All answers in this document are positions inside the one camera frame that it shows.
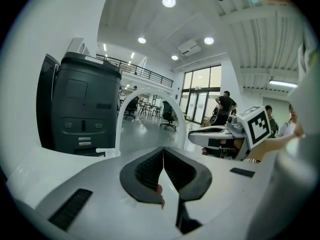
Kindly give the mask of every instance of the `recessed ceiling light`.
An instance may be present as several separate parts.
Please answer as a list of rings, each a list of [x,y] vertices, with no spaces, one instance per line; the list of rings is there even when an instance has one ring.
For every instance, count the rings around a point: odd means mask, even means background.
[[[277,86],[286,86],[286,87],[292,87],[292,88],[297,88],[298,85],[293,82],[283,82],[283,81],[276,81],[276,80],[270,80],[269,81],[270,85],[277,85]]]
[[[143,38],[143,37],[139,37],[138,41],[141,44],[145,44],[147,40],[145,38]]]
[[[172,8],[176,5],[176,0],[162,0],[165,7]]]
[[[214,43],[214,39],[212,37],[206,37],[204,39],[204,42],[207,44],[207,45],[212,45]]]

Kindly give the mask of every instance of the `black office chair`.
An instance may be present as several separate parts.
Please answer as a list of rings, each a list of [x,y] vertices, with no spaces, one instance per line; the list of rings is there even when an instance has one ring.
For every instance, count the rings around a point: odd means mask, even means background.
[[[123,115],[125,117],[124,119],[127,119],[127,117],[132,117],[133,119],[136,119],[135,111],[137,111],[138,108],[138,101],[139,97],[135,97],[129,102],[128,106],[126,106],[125,109],[128,113]]]
[[[164,120],[168,121],[168,123],[161,123],[160,126],[164,125],[164,129],[167,127],[172,127],[174,130],[176,130],[176,126],[172,124],[172,122],[175,120],[172,116],[172,106],[167,102],[163,102],[163,114],[162,117]]]

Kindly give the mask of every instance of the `black metal railing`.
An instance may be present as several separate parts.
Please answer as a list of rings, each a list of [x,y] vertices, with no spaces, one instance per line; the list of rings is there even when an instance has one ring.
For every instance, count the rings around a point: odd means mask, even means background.
[[[161,84],[166,87],[172,87],[174,83],[174,81],[172,81],[171,79],[165,76],[152,72],[146,68],[143,68],[134,64],[129,64],[128,61],[123,61],[123,60],[112,58],[112,57],[105,57],[99,54],[96,55],[96,58],[102,61],[108,61],[109,63],[116,65],[117,67],[122,69],[123,72],[127,72],[142,78],[149,79],[155,83]]]

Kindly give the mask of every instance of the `floor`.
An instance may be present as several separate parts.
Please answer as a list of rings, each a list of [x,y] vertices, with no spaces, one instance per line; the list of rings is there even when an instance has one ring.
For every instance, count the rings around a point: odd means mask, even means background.
[[[177,147],[178,135],[171,127],[160,126],[161,123],[167,123],[162,118],[139,116],[135,112],[135,120],[124,119],[122,121],[121,137],[120,137],[120,152],[121,155],[128,155],[138,150],[144,150],[152,147]],[[200,125],[190,122],[188,131],[191,129],[199,129]],[[187,136],[185,139],[184,149],[202,153],[201,147],[191,143]]]

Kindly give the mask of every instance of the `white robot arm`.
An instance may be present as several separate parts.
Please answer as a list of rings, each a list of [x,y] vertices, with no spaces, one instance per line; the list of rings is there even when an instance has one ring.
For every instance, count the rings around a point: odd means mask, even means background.
[[[250,150],[270,135],[265,107],[253,106],[237,116],[230,115],[225,125],[190,131],[188,139],[196,145],[211,149],[214,156],[243,160]],[[240,150],[233,145],[235,139],[244,139]],[[226,140],[226,144],[221,144],[221,140]]]

